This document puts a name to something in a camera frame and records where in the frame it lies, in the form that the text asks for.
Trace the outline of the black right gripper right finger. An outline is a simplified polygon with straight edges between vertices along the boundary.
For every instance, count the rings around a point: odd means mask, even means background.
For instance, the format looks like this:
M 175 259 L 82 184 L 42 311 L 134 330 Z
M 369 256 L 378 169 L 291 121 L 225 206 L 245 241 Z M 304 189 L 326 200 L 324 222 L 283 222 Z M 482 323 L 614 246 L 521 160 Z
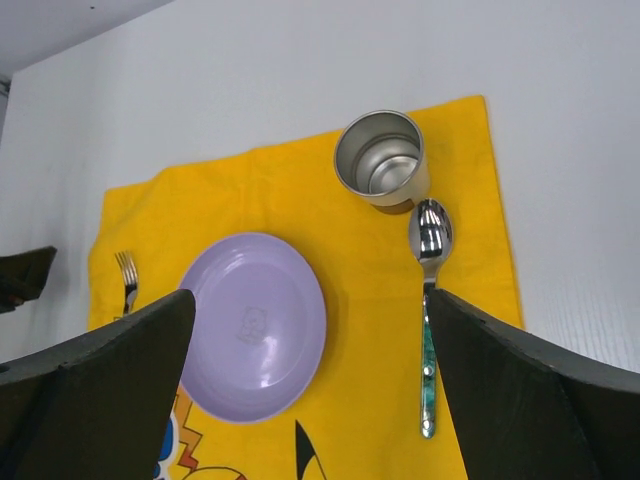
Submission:
M 440 376 L 471 479 L 636 479 L 639 375 L 428 294 Z

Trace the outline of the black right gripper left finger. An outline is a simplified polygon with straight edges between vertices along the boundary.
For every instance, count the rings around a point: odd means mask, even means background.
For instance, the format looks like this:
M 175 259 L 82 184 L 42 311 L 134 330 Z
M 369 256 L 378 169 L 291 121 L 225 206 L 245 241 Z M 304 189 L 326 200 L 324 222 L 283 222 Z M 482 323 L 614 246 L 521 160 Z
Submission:
M 2 478 L 152 478 L 195 310 L 177 290 L 2 364 Z

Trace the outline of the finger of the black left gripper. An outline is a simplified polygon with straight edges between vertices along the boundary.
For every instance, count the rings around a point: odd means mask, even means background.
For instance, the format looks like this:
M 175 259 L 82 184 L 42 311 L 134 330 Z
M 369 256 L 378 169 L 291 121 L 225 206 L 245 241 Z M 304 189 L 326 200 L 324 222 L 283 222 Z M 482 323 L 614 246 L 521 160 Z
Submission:
M 8 313 L 42 294 L 57 249 L 47 246 L 1 257 L 1 312 Z

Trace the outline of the fork with teal handle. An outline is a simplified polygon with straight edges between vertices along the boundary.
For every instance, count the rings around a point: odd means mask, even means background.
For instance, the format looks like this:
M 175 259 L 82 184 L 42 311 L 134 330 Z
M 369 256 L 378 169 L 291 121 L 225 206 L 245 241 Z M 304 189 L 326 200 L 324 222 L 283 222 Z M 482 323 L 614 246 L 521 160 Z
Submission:
M 123 314 L 128 315 L 137 299 L 139 276 L 138 271 L 130 251 L 120 251 L 115 254 L 116 261 L 120 268 L 124 282 L 124 307 Z

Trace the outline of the yellow cartoon print cloth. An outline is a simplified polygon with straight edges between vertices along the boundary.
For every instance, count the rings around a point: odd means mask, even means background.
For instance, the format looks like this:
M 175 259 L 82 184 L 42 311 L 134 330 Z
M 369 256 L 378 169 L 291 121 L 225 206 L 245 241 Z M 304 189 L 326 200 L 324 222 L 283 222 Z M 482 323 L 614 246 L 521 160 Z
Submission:
M 179 395 L 173 479 L 463 479 L 444 396 L 435 436 L 418 426 L 422 271 L 408 219 L 348 192 L 333 167 L 335 133 L 170 167 L 109 190 L 88 260 L 88 325 L 122 312 L 115 255 L 133 254 L 137 303 L 174 290 L 209 245 L 227 235 L 277 236 L 310 263 L 328 313 L 325 353 L 308 390 L 254 425 L 207 415 Z

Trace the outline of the purple plastic plate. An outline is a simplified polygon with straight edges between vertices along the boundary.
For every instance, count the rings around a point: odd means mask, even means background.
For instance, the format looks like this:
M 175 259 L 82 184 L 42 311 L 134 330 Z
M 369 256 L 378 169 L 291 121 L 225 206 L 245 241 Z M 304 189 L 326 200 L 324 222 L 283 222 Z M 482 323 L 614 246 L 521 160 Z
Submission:
M 265 233 L 228 236 L 185 273 L 196 314 L 181 385 L 230 423 L 257 423 L 290 407 L 321 362 L 327 312 L 306 259 Z

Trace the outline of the spoon with teal handle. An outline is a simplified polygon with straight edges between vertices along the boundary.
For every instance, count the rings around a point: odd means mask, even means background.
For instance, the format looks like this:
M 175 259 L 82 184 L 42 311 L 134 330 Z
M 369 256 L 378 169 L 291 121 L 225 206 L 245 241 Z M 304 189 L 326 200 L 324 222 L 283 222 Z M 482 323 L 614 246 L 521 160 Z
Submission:
M 436 430 L 437 358 L 428 313 L 429 293 L 451 253 L 453 228 L 443 205 L 427 198 L 413 209 L 408 233 L 411 252 L 423 272 L 420 429 L 424 438 L 431 439 Z

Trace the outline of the metal cup with brown base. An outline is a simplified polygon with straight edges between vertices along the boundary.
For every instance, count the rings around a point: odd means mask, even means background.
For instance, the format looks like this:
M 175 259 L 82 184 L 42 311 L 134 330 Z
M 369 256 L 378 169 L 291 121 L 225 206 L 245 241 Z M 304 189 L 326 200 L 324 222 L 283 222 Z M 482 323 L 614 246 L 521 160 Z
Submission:
M 430 186 L 423 134 L 404 113 L 378 110 L 351 122 L 334 150 L 341 184 L 385 214 L 411 211 Z

